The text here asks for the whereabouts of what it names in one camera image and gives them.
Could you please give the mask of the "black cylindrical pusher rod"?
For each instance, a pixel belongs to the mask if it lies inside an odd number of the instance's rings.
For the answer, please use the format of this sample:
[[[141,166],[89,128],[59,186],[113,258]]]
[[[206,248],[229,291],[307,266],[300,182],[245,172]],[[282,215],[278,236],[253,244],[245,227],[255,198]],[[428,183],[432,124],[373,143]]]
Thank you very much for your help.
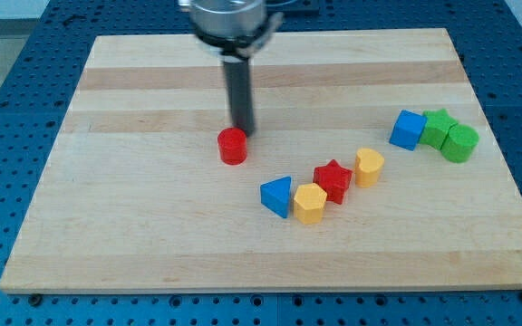
[[[223,61],[232,125],[251,136],[256,131],[249,60]]]

